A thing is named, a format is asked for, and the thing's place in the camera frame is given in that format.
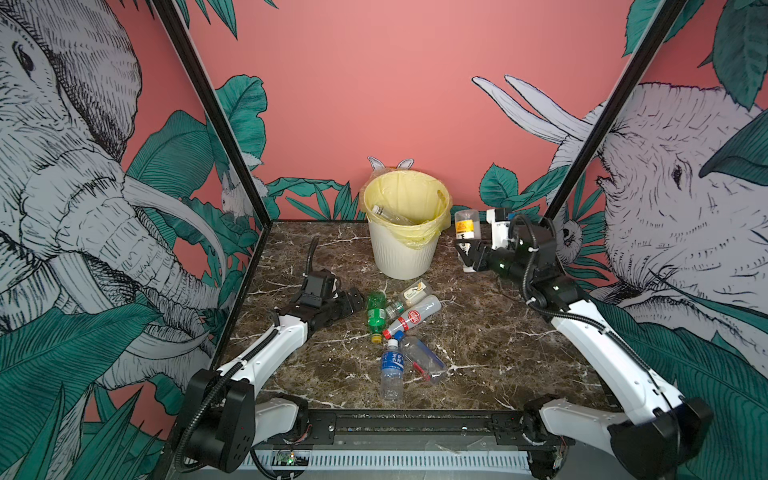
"plastic bag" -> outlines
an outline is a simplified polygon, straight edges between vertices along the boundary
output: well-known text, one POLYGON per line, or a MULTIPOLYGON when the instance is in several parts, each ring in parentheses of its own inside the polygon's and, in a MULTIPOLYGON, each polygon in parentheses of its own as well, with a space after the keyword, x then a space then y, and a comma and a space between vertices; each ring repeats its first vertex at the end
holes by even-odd
POLYGON ((453 199, 440 180, 413 170, 387 169, 373 172, 360 189, 362 205, 369 222, 387 227, 400 243, 414 250, 432 242, 451 226, 453 199), (374 205, 408 217, 418 225, 395 225, 371 214, 374 205))

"plastic bottle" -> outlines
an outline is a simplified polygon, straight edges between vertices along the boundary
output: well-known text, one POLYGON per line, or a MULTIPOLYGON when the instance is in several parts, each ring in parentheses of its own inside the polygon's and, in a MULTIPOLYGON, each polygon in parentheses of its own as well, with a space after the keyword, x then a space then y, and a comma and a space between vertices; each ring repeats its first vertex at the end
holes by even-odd
POLYGON ((386 293, 371 292, 368 295, 368 331, 371 334, 371 342, 381 343, 382 332, 386 325, 386 293))
POLYGON ((415 225, 415 222, 413 222, 411 219, 406 218, 403 215, 398 215, 391 210, 387 210, 381 205, 374 205, 371 211, 373 214, 379 215, 384 220, 390 223, 394 223, 395 225, 415 225))
POLYGON ((397 332, 395 339, 400 342, 400 351, 406 360, 413 364, 414 370, 421 373, 425 381, 436 385, 448 376, 448 368, 424 342, 403 332, 397 332))
POLYGON ((395 333, 405 332, 419 325, 426 317, 439 312, 441 307, 440 300, 436 296, 430 295, 426 297, 421 302, 407 309, 397 320, 392 322, 392 325, 384 330, 384 338, 389 340, 395 333))
MULTIPOLYGON (((475 210, 474 208, 470 208, 467 210, 459 210, 458 212, 456 212, 453 218, 456 222, 456 239, 457 240, 481 238, 480 237, 480 213, 477 210, 475 210)), ((462 264, 463 264, 464 260, 462 260, 462 256, 458 255, 458 258, 462 261, 462 264)), ((464 271, 474 272, 475 269, 472 268, 471 266, 464 265, 464 271)))
POLYGON ((385 402, 400 403, 402 401, 402 353, 397 340, 390 339, 386 344, 386 352, 382 355, 382 382, 379 393, 385 402))
POLYGON ((397 299, 386 307, 386 315, 390 320, 394 320, 406 308, 416 305, 430 295, 432 295, 432 288, 426 281, 418 279, 411 286, 403 290, 397 296, 397 299))

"trash can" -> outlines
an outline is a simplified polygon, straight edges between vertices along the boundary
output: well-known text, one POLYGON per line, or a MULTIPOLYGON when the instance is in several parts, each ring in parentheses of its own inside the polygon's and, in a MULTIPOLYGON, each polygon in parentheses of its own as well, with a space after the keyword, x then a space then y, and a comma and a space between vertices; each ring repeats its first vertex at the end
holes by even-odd
POLYGON ((387 276, 410 280, 429 269, 440 232, 451 225, 452 199, 440 180, 413 170, 393 170, 369 180, 360 191, 376 266, 387 276), (390 223, 372 215, 374 205, 417 225, 390 223))

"brown marble surface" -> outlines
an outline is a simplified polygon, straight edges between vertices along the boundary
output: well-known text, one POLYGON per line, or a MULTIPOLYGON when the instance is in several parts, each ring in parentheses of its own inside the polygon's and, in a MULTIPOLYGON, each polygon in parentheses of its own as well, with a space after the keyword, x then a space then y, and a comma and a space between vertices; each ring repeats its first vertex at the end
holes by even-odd
MULTIPOLYGON (((273 226, 233 329, 224 361, 229 361, 269 327, 266 312, 286 304, 301 284, 312 236, 320 235, 317 270, 325 267, 367 294, 384 290, 392 299, 412 280, 380 273, 366 223, 284 222, 273 226)), ((521 409, 545 393, 571 402, 606 408, 594 370, 559 332, 527 309, 510 283, 492 272, 464 273, 452 245, 453 227, 440 236, 432 266, 422 278, 442 301, 440 312, 412 331, 451 369, 437 386, 406 370, 407 409, 521 409)), ((359 312, 315 333, 276 371, 260 401, 288 392, 311 408, 388 408, 379 398, 379 359, 383 347, 366 335, 359 312)))

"green bottle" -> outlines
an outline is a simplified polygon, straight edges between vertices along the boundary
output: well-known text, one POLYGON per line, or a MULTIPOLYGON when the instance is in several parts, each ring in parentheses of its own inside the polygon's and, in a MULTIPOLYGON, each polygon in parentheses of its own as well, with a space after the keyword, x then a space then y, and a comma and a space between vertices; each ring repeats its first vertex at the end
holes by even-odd
POLYGON ((368 331, 371 342, 381 343, 382 332, 386 328, 386 293, 371 292, 368 295, 368 331))

